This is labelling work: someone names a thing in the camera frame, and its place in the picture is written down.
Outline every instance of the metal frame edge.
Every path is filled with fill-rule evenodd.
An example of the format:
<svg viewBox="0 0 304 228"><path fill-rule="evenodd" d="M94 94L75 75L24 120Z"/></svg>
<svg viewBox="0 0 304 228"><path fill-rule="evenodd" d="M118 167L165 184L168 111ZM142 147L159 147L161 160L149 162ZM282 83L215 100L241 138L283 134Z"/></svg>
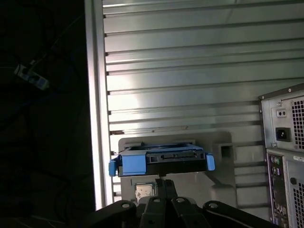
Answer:
<svg viewBox="0 0 304 228"><path fill-rule="evenodd" d="M114 201L112 178L106 165L111 151L101 0L85 0L85 22L95 209L99 210Z"/></svg>

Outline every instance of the silver metal surface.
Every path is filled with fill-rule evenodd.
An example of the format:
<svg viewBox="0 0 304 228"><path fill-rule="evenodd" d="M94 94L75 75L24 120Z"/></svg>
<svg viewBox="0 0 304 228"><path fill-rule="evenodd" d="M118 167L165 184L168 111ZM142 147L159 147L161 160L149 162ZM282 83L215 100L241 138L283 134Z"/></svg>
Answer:
<svg viewBox="0 0 304 228"><path fill-rule="evenodd" d="M111 156L102 2L85 1L85 10L95 209L99 210L113 203L114 200L112 178L108 175L107 166Z"/></svg>
<svg viewBox="0 0 304 228"><path fill-rule="evenodd" d="M303 81L304 3L85 3L96 208L119 200L110 151L166 138L235 145L237 203L265 210L257 96Z"/></svg>

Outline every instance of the black cable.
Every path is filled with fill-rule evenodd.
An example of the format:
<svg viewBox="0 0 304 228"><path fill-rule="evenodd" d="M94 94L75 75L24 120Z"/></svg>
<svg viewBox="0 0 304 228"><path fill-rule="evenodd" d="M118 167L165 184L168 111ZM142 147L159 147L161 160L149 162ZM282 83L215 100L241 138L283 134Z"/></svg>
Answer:
<svg viewBox="0 0 304 228"><path fill-rule="evenodd" d="M0 53L1 53L1 55L5 55L6 57L7 56L11 56L11 57L13 57L15 59L15 61L17 62L18 66L19 66L18 71L16 73L16 74L18 74L19 71L20 71L21 58L15 52L9 51L9 50L5 50L5 49L0 49Z"/></svg>
<svg viewBox="0 0 304 228"><path fill-rule="evenodd" d="M8 23L4 16L0 17L0 37L5 37L8 34Z"/></svg>
<svg viewBox="0 0 304 228"><path fill-rule="evenodd" d="M46 49L50 48L49 45L51 44L52 40L54 40L57 36L55 17L52 10L44 6L38 5L34 0L16 0L16 2L22 7L33 8L35 10L35 13L37 14L38 21L41 26L41 39L43 41L43 45ZM48 31L52 32L51 38L48 38Z"/></svg>

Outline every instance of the mounting hole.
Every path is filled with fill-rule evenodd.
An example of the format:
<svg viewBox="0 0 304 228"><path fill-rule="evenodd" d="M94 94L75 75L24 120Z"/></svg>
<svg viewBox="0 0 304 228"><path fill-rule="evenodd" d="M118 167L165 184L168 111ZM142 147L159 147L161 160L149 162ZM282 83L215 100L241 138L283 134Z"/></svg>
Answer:
<svg viewBox="0 0 304 228"><path fill-rule="evenodd" d="M295 185L296 184L296 178L294 178L294 177L290 178L290 183Z"/></svg>

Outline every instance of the ventilation grille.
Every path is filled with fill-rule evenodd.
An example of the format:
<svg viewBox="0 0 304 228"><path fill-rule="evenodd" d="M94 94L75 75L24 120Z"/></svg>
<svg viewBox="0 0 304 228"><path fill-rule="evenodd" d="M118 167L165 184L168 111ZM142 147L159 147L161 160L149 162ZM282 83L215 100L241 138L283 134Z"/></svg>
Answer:
<svg viewBox="0 0 304 228"><path fill-rule="evenodd" d="M292 106L294 121L294 141L299 149L304 150L304 104L303 101L296 101Z"/></svg>
<svg viewBox="0 0 304 228"><path fill-rule="evenodd" d="M294 207L295 207L295 216L297 228L304 227L304 185L299 183L299 190L294 189Z"/></svg>

